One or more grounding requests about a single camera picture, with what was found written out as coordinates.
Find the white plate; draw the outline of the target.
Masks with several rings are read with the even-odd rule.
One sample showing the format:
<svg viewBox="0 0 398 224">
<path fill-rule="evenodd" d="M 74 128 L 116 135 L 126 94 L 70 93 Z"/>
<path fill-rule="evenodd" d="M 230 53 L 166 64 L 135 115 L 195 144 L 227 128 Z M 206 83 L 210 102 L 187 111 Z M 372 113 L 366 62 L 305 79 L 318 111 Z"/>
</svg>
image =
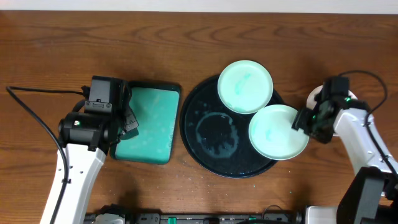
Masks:
<svg viewBox="0 0 398 224">
<path fill-rule="evenodd" d="M 315 101 L 315 97 L 316 97 L 316 95 L 318 95 L 318 94 L 321 92 L 322 88 L 323 88 L 323 85 L 320 85 L 320 86 L 316 87 L 316 88 L 309 94 L 309 96 L 308 96 L 308 98 L 307 98 L 307 103 L 306 103 L 306 107 L 307 107 L 308 109 L 311 109 L 311 110 L 314 109 L 314 107 L 315 107 L 315 105 L 316 105 L 316 103 L 317 103 L 317 102 Z M 355 99 L 355 100 L 358 99 L 358 98 L 353 94 L 352 91 L 349 90 L 349 91 L 348 91 L 348 94 L 349 94 L 349 96 L 350 96 L 351 99 Z M 336 133 L 334 133 L 334 134 L 333 134 L 333 137 L 339 137 L 339 135 L 337 135 Z"/>
</svg>

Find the mint green plate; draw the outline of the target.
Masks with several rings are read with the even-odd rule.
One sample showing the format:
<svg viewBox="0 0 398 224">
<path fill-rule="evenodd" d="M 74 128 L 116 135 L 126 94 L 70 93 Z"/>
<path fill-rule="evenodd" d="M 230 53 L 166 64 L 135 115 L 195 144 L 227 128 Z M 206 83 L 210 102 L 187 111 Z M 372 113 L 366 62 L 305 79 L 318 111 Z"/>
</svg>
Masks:
<svg viewBox="0 0 398 224">
<path fill-rule="evenodd" d="M 292 128 L 297 110 L 287 105 L 270 105 L 259 110 L 249 123 L 249 140 L 262 156 L 288 160 L 299 155 L 309 137 Z"/>
<path fill-rule="evenodd" d="M 217 83 L 221 102 L 239 114 L 252 114 L 265 107 L 272 98 L 273 80 L 269 71 L 252 60 L 229 64 Z"/>
</svg>

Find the mint green plate top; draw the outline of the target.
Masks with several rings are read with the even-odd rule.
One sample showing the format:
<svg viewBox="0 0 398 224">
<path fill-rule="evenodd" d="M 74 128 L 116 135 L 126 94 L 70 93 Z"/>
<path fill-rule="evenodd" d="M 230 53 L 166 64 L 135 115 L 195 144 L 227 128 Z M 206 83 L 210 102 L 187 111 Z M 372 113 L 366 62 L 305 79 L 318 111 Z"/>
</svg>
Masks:
<svg viewBox="0 0 398 224">
<path fill-rule="evenodd" d="M 269 71 L 252 60 L 229 64 L 217 83 L 221 102 L 239 114 L 252 114 L 265 107 L 272 98 L 273 80 Z"/>
</svg>

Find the dark green sponge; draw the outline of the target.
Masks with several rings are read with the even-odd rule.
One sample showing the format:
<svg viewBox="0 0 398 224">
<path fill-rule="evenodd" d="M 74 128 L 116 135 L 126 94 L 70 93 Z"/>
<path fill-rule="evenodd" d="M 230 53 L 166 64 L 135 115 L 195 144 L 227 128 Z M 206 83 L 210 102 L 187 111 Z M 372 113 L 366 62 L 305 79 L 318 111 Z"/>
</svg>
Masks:
<svg viewBox="0 0 398 224">
<path fill-rule="evenodd" d="M 132 139 L 135 136 L 137 136 L 139 134 L 137 128 L 131 129 L 129 131 L 127 130 L 123 130 L 121 132 L 121 134 L 119 135 L 119 139 L 120 140 L 128 140 L 128 139 Z"/>
</svg>

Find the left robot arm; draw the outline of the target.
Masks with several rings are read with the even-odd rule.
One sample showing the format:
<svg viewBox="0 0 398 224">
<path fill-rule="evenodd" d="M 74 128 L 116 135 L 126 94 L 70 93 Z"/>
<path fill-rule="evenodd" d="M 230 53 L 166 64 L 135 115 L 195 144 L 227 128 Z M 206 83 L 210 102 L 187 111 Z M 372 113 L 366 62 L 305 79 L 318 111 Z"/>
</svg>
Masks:
<svg viewBox="0 0 398 224">
<path fill-rule="evenodd" d="M 57 166 L 41 223 L 83 223 L 97 175 L 109 150 L 138 134 L 125 80 L 94 76 L 58 125 Z"/>
</svg>

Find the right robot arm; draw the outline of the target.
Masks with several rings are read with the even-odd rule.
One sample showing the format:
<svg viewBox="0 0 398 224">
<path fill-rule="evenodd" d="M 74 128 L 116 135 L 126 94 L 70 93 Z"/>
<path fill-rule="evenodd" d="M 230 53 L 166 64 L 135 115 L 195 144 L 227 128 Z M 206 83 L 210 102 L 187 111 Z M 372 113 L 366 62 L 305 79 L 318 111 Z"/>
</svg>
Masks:
<svg viewBox="0 0 398 224">
<path fill-rule="evenodd" d="M 369 112 L 367 103 L 350 97 L 298 111 L 293 129 L 324 144 L 339 135 L 355 171 L 339 205 L 308 207 L 304 223 L 397 223 L 397 162 Z"/>
</svg>

